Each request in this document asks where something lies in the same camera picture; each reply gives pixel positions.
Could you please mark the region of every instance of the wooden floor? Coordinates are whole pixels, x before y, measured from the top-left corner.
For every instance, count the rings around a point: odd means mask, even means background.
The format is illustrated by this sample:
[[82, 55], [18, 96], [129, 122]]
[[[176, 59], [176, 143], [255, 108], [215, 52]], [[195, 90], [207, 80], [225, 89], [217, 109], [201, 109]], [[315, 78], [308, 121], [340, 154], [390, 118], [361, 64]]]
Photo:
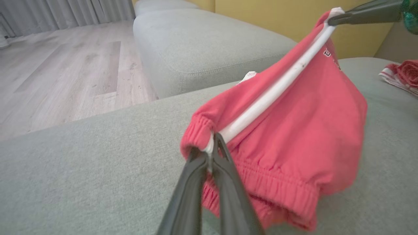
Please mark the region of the wooden floor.
[[133, 21], [9, 39], [0, 50], [0, 141], [156, 100]]

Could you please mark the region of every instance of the sofa cushion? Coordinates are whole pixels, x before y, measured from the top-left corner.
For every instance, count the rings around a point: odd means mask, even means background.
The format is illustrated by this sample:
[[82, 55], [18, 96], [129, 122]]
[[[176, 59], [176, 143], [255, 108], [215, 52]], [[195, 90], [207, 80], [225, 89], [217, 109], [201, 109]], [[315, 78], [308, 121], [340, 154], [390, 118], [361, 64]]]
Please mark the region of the sofa cushion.
[[157, 10], [185, 8], [197, 9], [199, 7], [184, 0], [139, 0], [135, 3], [135, 15], [139, 16], [141, 14]]
[[[353, 186], [320, 200], [315, 235], [418, 231], [418, 102], [378, 78], [391, 63], [340, 60], [369, 105]], [[228, 83], [0, 143], [2, 234], [154, 234], [184, 166], [180, 139], [193, 112]], [[204, 235], [219, 220], [203, 212]], [[298, 235], [287, 225], [267, 234]]]
[[197, 9], [135, 19], [135, 43], [160, 98], [242, 79], [280, 60], [296, 43], [280, 34]]

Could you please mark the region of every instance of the elastic cuff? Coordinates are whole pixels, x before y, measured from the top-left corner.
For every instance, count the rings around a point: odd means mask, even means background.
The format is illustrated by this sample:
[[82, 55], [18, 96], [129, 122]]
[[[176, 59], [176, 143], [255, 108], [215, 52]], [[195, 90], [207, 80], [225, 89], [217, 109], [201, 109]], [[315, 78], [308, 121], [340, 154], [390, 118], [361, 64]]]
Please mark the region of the elastic cuff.
[[300, 218], [299, 222], [310, 223], [314, 219], [319, 199], [318, 188], [281, 172], [269, 173], [266, 169], [242, 163], [236, 165], [250, 195], [286, 208]]
[[[264, 228], [287, 221], [304, 230], [315, 229], [315, 209], [319, 199], [317, 189], [282, 173], [266, 175], [242, 165], [237, 165], [237, 170]], [[218, 195], [213, 183], [209, 181], [204, 185], [202, 204], [217, 217]]]
[[180, 143], [181, 154], [187, 158], [192, 146], [205, 149], [211, 137], [213, 122], [200, 115], [194, 115]]

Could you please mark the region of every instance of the white stripe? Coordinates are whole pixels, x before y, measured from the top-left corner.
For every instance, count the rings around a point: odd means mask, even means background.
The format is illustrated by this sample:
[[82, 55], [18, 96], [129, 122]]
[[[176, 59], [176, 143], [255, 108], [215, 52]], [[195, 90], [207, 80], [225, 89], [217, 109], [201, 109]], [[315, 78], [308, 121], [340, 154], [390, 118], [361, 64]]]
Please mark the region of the white stripe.
[[379, 73], [379, 76], [386, 82], [392, 82], [394, 79], [384, 73]]
[[395, 75], [395, 73], [391, 69], [389, 69], [389, 68], [384, 68], [382, 70], [382, 72], [387, 73], [391, 77], [393, 77]]
[[251, 122], [253, 122], [292, 84], [303, 69], [309, 64], [312, 58], [324, 46], [334, 31], [335, 26], [328, 25], [328, 19], [343, 13], [344, 11], [341, 8], [333, 8], [327, 20], [324, 22], [324, 28], [303, 56], [299, 58], [280, 79], [278, 79], [270, 88], [259, 96], [237, 119], [220, 131], [226, 143], [231, 141]]
[[209, 161], [208, 161], [208, 167], [207, 167], [207, 169], [208, 169], [208, 171], [210, 172], [210, 173], [212, 173], [212, 162], [213, 162], [213, 156], [212, 156], [212, 153], [213, 153], [213, 145], [214, 145], [214, 141], [213, 141], [213, 132], [211, 132], [210, 133], [210, 139], [209, 139], [209, 142], [208, 142], [208, 144], [206, 145], [206, 148], [204, 148], [204, 149], [202, 149], [201, 151], [202, 152], [206, 152], [207, 154], [208, 154], [208, 157], [209, 157]]

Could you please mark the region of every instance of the gray curtain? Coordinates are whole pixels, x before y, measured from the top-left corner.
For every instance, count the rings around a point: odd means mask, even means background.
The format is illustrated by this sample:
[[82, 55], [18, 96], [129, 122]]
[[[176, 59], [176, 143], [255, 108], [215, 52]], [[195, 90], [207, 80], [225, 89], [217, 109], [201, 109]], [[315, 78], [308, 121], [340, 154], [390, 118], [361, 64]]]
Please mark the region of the gray curtain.
[[131, 0], [0, 0], [9, 37], [134, 19]]

